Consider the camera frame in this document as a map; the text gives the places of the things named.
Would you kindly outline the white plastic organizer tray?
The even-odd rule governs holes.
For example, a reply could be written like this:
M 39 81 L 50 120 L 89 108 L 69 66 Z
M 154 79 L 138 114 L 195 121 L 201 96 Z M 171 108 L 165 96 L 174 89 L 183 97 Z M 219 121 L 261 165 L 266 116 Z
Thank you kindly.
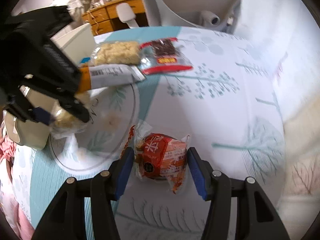
M 87 105 L 76 97 L 80 69 L 52 40 L 63 28 L 28 20 L 1 32 L 1 105 L 18 145 L 42 149 L 51 129 L 65 135 L 89 122 Z

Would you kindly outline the rice crispy cake pack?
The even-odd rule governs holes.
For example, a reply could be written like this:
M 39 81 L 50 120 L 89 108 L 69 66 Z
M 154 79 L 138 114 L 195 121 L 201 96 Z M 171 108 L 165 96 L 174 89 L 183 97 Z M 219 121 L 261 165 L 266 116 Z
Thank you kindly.
M 115 41 L 98 44 L 91 54 L 91 64 L 140 64 L 140 48 L 137 41 Z

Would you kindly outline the pink bed blanket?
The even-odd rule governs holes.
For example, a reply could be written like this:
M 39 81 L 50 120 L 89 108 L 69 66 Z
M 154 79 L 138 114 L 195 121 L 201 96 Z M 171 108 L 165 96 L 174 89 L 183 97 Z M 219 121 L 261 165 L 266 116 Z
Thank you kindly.
M 34 228 L 16 200 L 12 172 L 16 143 L 7 135 L 1 123 L 1 211 L 19 239 L 31 239 Z

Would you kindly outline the wooden desk with drawers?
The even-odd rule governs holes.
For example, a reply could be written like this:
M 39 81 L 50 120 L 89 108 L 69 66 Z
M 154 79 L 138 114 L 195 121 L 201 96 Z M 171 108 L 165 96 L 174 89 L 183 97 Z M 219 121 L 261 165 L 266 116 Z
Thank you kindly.
M 112 0 L 82 14 L 82 20 L 91 25 L 94 36 L 129 28 L 126 23 L 120 21 L 117 15 L 116 6 L 120 3 L 127 3 L 131 7 L 140 27 L 148 26 L 142 0 Z

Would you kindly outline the dark berry red packet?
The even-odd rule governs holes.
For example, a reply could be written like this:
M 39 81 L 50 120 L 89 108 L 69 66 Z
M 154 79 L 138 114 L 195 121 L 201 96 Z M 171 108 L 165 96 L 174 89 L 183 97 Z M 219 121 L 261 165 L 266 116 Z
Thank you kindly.
M 141 43 L 139 45 L 140 70 L 144 75 L 192 70 L 193 65 L 181 52 L 181 48 L 176 37 Z

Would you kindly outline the red pastry packet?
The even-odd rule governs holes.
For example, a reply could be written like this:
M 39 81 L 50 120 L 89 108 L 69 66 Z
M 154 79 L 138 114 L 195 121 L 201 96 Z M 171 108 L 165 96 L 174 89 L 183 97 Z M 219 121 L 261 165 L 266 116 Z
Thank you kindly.
M 179 194 L 187 179 L 190 135 L 177 139 L 151 130 L 152 127 L 143 120 L 129 129 L 124 149 L 133 148 L 135 175 L 141 181 L 166 181 L 169 191 Z

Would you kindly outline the orange grey snack bar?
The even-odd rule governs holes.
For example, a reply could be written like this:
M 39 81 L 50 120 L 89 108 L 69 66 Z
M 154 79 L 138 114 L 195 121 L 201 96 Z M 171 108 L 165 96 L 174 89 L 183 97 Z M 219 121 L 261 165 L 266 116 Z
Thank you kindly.
M 110 86 L 129 85 L 146 79 L 138 67 L 125 64 L 84 66 L 79 70 L 81 79 L 77 93 Z

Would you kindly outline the grey mesh office chair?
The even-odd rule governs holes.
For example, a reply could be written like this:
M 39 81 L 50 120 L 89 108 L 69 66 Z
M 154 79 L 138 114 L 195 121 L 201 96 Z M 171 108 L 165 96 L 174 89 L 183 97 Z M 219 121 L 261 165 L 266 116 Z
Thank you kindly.
M 241 0 L 142 0 L 150 26 L 204 28 L 231 34 Z

